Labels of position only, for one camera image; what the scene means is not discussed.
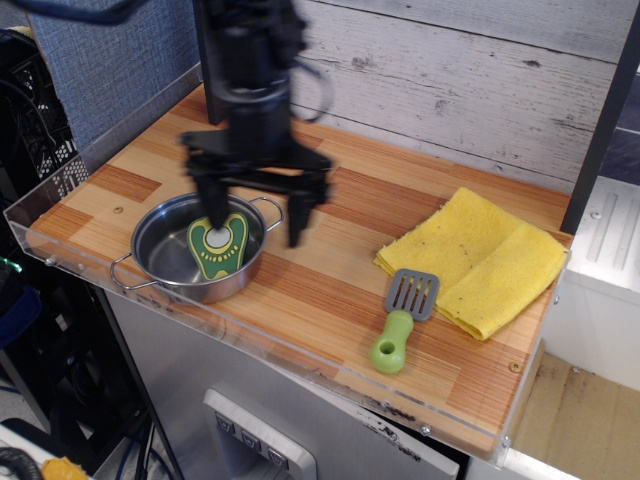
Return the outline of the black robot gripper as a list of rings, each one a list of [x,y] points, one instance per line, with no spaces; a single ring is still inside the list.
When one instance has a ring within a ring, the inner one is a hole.
[[[315,205],[328,200],[331,161],[293,138],[290,86],[226,86],[227,118],[216,130],[187,132],[187,172],[214,229],[229,216],[228,188],[286,194],[289,247],[298,246]]]

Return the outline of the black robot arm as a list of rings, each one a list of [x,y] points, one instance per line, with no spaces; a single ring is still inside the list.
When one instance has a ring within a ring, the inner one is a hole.
[[[306,24],[290,1],[197,1],[194,13],[209,121],[226,125],[181,138],[204,211],[220,228],[230,187],[285,195],[296,247],[312,210],[328,199],[332,168],[291,132],[291,71]]]

